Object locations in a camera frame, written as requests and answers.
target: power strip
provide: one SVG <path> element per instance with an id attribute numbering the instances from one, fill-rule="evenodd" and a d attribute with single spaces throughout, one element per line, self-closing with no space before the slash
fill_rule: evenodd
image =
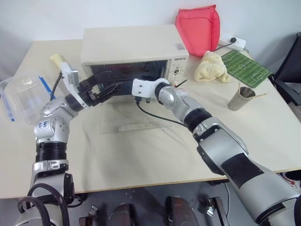
<path id="1" fill-rule="evenodd" d="M 227 44 L 231 43 L 230 39 L 233 38 L 233 37 L 234 36 L 232 36 L 232 35 L 221 34 L 218 45 L 219 46 L 224 46 L 224 45 L 227 45 Z M 236 51 L 242 51 L 245 48 L 246 41 L 243 40 L 243 39 L 239 39 L 237 37 L 234 37 L 234 38 L 236 38 L 236 42 L 234 42 L 232 45 L 227 46 L 227 48 L 234 49 Z"/>

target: floor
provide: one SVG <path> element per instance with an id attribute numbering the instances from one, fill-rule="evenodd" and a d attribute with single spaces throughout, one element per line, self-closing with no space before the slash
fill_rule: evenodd
<path id="1" fill-rule="evenodd" d="M 255 226 L 229 183 L 230 212 L 228 216 L 231 226 Z M 212 217 L 199 211 L 199 199 L 219 196 L 225 211 L 228 208 L 228 193 L 225 184 L 209 185 L 207 182 L 193 182 L 162 186 L 149 186 L 133 189 L 121 189 L 89 193 L 87 199 L 79 207 L 69 209 L 71 226 L 79 225 L 79 218 L 87 216 L 92 205 L 99 209 L 99 217 L 95 226 L 105 226 L 110 213 L 121 203 L 132 203 L 137 212 L 141 226 L 163 226 L 164 204 L 167 196 L 180 196 L 194 209 L 200 226 L 220 226 L 217 212 Z M 0 200 L 0 225 L 13 226 L 19 216 L 16 208 L 17 199 Z"/>

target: red cushion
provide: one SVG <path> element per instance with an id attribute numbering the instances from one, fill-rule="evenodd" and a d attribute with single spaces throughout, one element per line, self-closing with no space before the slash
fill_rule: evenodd
<path id="1" fill-rule="evenodd" d="M 220 18 L 215 5 L 180 9 L 175 26 L 190 54 L 202 57 L 216 49 L 220 39 Z"/>

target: white table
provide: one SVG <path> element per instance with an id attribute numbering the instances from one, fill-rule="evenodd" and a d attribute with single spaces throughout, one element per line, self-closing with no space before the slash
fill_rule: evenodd
<path id="1" fill-rule="evenodd" d="M 49 60 L 54 53 L 64 55 L 83 75 L 79 63 L 80 47 L 81 40 L 35 41 L 16 75 L 29 70 L 47 77 L 52 86 L 58 73 Z M 227 49 L 220 50 L 220 54 L 224 52 Z M 237 80 L 196 83 L 189 75 L 198 63 L 199 59 L 190 58 L 186 73 L 189 81 L 182 87 L 241 136 L 253 160 L 277 172 L 300 169 L 301 124 L 271 83 L 266 80 L 255 89 L 257 94 L 269 92 L 268 95 L 233 112 L 227 108 L 227 103 L 238 88 Z M 180 125 L 101 133 L 108 122 L 106 115 L 110 108 L 127 116 L 139 114 L 154 120 L 132 105 L 98 105 L 89 111 L 81 111 L 72 120 L 67 158 L 76 192 L 224 178 L 212 173 L 203 163 L 191 133 Z M 158 103 L 142 106 L 152 113 L 174 119 Z M 33 128 L 9 122 L 1 100 L 0 128 L 0 198 L 26 195 L 36 154 Z"/>

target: green mat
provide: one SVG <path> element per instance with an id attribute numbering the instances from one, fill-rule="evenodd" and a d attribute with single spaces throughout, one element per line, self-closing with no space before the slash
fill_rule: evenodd
<path id="1" fill-rule="evenodd" d="M 262 83 L 271 72 L 235 50 L 222 56 L 228 74 L 251 88 Z"/>

